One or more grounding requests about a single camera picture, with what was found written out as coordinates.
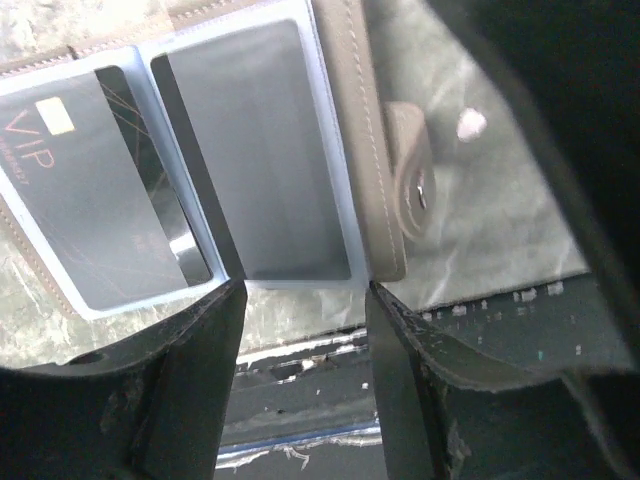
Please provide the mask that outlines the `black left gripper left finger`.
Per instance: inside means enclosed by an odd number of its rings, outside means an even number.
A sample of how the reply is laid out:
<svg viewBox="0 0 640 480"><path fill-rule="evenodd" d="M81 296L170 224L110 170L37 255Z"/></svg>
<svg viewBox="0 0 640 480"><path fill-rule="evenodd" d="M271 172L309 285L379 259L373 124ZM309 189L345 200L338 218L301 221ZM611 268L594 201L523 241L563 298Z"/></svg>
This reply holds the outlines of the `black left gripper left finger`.
<svg viewBox="0 0 640 480"><path fill-rule="evenodd" d="M184 310L71 361L1 372L5 479L210 479L247 291Z"/></svg>

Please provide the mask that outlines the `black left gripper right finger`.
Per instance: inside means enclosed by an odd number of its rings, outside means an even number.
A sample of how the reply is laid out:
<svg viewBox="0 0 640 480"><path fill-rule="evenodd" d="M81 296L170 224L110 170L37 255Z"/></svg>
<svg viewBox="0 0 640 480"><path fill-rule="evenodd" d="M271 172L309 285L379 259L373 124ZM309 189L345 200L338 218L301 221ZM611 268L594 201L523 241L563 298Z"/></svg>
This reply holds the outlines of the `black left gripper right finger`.
<svg viewBox="0 0 640 480"><path fill-rule="evenodd" d="M563 279L430 310L367 292L392 479L635 479L639 366L599 285Z"/></svg>

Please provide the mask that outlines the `grey card holder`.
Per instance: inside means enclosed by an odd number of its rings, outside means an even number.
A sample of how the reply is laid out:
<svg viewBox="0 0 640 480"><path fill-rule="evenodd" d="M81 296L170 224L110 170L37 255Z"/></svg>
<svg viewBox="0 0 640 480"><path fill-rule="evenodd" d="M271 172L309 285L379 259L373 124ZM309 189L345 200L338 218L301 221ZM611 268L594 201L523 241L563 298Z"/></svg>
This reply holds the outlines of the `grey card holder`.
<svg viewBox="0 0 640 480"><path fill-rule="evenodd" d="M192 177L151 72L156 56L281 20L295 22L302 43L351 271L343 281L254 281L246 276L212 183ZM110 37L5 64L1 86L62 66L111 64L125 72L212 277L121 308L89 309L10 190L1 156L1 212L7 227L65 309L97 319L205 294L229 280L274 289L361 288L372 280L405 276L405 245L425 232L435 193L428 132L418 106L380 101L361 2L193 1Z"/></svg>

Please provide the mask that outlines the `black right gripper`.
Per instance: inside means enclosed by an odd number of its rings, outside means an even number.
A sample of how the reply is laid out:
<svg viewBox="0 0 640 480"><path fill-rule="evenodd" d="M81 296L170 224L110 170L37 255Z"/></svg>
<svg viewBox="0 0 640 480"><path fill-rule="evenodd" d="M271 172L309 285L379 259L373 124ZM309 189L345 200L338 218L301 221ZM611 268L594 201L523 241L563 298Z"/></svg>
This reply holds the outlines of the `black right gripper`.
<svg viewBox="0 0 640 480"><path fill-rule="evenodd" d="M504 96L620 330L639 346L639 5L435 1Z"/></svg>

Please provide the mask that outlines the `grey silver card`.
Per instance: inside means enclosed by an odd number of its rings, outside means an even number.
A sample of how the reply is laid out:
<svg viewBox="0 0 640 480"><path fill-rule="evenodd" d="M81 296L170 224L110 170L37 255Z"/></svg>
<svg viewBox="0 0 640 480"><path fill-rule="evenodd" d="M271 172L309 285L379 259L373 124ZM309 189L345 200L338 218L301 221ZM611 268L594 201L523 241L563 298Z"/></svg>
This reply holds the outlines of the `grey silver card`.
<svg viewBox="0 0 640 480"><path fill-rule="evenodd" d="M351 276L305 57L281 20L154 57L194 179L209 178L246 276Z"/></svg>

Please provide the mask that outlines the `black VIP card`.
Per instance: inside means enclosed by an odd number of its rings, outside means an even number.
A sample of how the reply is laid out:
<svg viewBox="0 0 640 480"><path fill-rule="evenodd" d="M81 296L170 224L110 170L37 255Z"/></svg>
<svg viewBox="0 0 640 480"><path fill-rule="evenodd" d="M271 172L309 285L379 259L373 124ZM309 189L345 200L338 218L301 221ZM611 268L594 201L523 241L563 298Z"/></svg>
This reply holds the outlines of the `black VIP card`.
<svg viewBox="0 0 640 480"><path fill-rule="evenodd" d="M1 156L10 190L89 309L211 279L120 66L62 66L3 83Z"/></svg>

